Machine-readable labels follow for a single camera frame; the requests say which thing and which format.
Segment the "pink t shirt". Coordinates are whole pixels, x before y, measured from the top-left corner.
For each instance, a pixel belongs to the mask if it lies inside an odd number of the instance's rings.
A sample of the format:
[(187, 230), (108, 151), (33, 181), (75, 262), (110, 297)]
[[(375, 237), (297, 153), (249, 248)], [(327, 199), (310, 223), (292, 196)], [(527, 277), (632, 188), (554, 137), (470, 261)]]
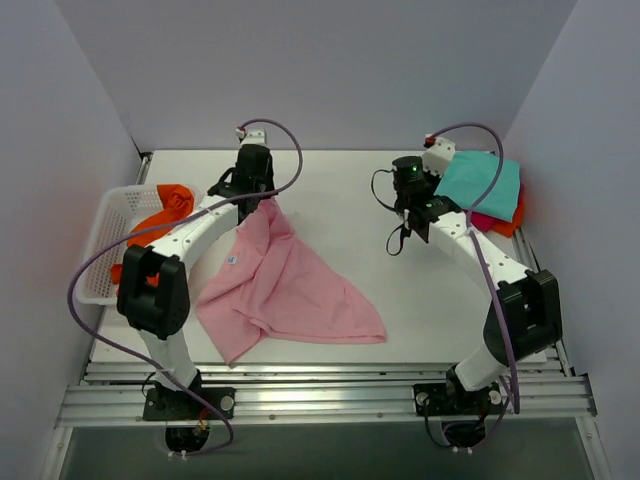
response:
[(226, 364), (265, 338), (349, 345), (387, 339), (374, 305), (297, 236), (273, 199), (237, 228), (195, 310)]

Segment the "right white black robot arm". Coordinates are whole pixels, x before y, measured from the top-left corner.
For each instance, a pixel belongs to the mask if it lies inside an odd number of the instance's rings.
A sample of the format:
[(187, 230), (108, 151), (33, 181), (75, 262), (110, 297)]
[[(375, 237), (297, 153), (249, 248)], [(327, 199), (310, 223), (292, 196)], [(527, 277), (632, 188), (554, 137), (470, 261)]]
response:
[(437, 247), (489, 299), (480, 346), (453, 367), (443, 390), (447, 406), (464, 413), (479, 402), (480, 390), (562, 338), (558, 281), (547, 270), (534, 272), (514, 260), (469, 224), (461, 207), (435, 193), (437, 177), (420, 157), (393, 160), (391, 172), (401, 237), (416, 233)]

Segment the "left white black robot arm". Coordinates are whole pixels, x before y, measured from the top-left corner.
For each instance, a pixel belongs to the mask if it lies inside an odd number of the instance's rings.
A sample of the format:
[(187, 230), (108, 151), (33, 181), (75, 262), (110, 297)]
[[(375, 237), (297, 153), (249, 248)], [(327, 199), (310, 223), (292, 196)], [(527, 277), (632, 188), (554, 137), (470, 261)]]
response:
[[(191, 298), (188, 274), (200, 257), (226, 232), (236, 228), (258, 206), (244, 194), (274, 189), (268, 147), (240, 147), (235, 165), (202, 197), (189, 221), (175, 226), (146, 246), (124, 253), (116, 308), (137, 330), (150, 358), (159, 365), (156, 385), (166, 408), (179, 419), (194, 417), (202, 405), (196, 385), (199, 371), (192, 362), (182, 328)], [(178, 385), (167, 379), (172, 376)]]

